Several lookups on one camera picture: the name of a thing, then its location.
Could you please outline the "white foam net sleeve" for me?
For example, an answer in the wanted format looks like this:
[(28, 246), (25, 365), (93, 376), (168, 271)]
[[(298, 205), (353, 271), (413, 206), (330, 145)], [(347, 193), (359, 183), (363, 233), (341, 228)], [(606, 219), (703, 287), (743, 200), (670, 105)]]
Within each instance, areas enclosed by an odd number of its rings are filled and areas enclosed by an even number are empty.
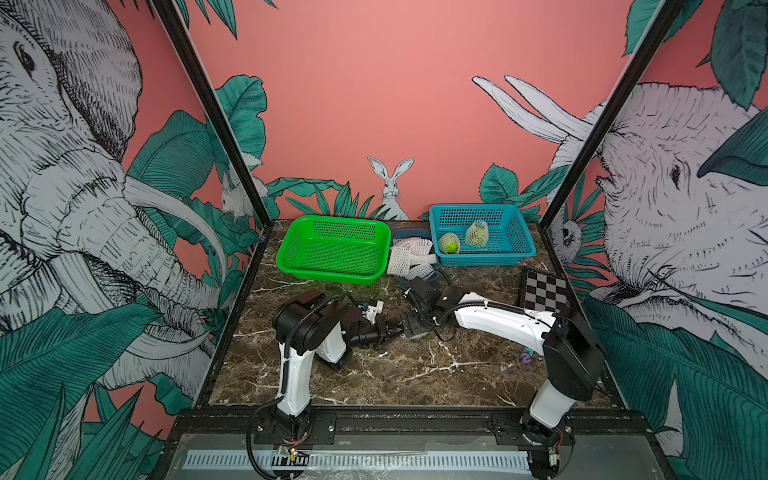
[(483, 220), (475, 220), (465, 233), (465, 244), (473, 248), (484, 248), (489, 237), (488, 224)]
[(455, 233), (445, 233), (438, 239), (438, 249), (444, 255), (458, 254), (461, 250), (461, 240)]

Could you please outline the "green custard apple front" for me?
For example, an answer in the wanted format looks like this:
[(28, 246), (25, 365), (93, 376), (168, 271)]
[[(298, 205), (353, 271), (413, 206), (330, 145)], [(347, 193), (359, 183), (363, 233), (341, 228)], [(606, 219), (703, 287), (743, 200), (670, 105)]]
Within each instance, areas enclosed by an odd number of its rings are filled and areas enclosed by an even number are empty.
[(467, 232), (466, 243), (475, 248), (483, 248), (487, 245), (488, 238), (489, 232), (486, 227), (473, 226)]

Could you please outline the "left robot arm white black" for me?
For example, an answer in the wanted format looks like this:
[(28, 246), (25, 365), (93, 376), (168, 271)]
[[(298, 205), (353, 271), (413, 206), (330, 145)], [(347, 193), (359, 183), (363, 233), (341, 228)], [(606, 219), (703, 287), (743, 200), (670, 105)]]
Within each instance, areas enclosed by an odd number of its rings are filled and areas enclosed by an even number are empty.
[(359, 302), (347, 291), (328, 296), (315, 288), (285, 302), (272, 326), (281, 355), (277, 415), (291, 421), (308, 413), (315, 359), (338, 371), (356, 348), (378, 350), (404, 333), (401, 324), (383, 317), (382, 301)]

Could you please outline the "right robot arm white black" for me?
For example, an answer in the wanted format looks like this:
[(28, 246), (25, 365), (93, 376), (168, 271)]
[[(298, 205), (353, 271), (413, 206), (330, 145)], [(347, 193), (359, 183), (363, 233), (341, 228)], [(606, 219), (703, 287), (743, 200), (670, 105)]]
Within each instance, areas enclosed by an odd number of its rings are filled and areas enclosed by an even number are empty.
[(450, 286), (440, 292), (421, 278), (403, 292), (425, 328), (452, 325), (485, 332), (543, 357), (547, 379), (537, 391), (523, 422), (531, 429), (553, 431), (577, 402), (593, 396), (605, 355), (598, 337), (577, 311), (535, 311)]

